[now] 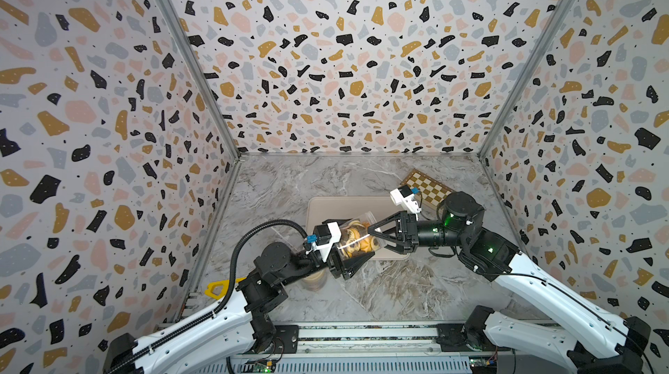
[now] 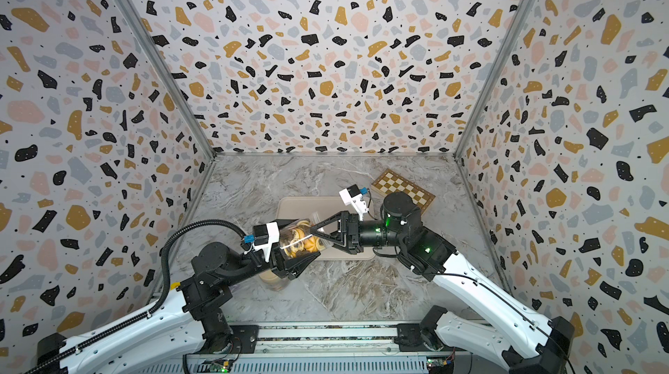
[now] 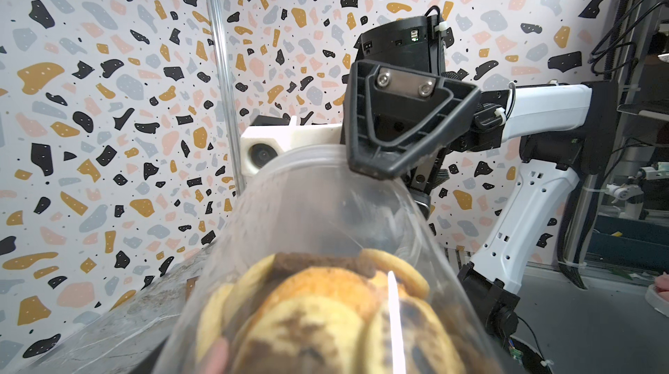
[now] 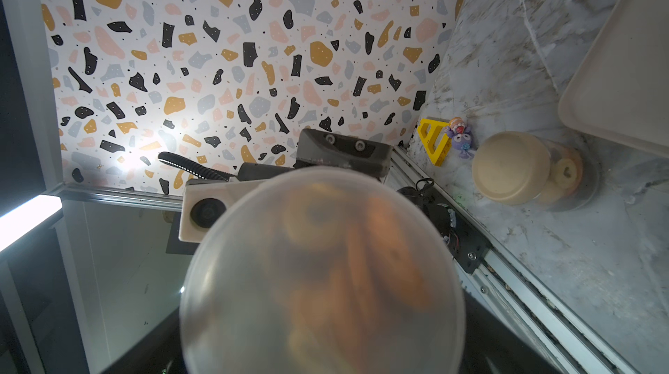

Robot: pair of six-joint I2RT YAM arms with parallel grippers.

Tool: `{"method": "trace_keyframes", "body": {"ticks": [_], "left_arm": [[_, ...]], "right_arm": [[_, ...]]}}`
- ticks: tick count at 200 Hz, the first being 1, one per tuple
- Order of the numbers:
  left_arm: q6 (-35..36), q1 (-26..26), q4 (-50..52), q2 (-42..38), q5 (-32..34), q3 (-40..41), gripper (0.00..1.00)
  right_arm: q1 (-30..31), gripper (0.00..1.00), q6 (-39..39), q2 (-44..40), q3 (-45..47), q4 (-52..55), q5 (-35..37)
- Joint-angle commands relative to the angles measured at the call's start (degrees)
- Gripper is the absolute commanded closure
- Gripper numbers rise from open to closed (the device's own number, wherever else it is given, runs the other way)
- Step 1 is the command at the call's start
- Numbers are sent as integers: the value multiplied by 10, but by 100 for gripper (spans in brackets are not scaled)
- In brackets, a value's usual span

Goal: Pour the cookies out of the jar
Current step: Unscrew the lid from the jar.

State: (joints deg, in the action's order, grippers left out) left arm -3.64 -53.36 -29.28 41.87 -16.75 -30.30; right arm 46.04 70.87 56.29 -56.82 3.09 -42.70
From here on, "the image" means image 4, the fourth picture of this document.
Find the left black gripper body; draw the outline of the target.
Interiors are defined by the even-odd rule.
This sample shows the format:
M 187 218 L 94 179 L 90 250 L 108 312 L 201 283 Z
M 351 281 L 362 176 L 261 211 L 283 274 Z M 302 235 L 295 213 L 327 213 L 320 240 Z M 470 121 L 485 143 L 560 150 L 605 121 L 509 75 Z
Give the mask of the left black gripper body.
M 294 167 L 327 166 L 385 178 L 392 152 L 393 148 L 384 143 L 310 128 L 300 133 Z

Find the clear plastic cookie jar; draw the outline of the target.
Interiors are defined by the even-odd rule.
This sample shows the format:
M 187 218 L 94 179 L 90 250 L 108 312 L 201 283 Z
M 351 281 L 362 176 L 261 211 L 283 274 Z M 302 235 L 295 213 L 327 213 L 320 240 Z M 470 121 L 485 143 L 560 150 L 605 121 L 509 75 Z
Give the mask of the clear plastic cookie jar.
M 427 216 L 366 175 L 306 168 L 229 206 L 179 306 L 191 373 L 455 373 L 465 305 Z

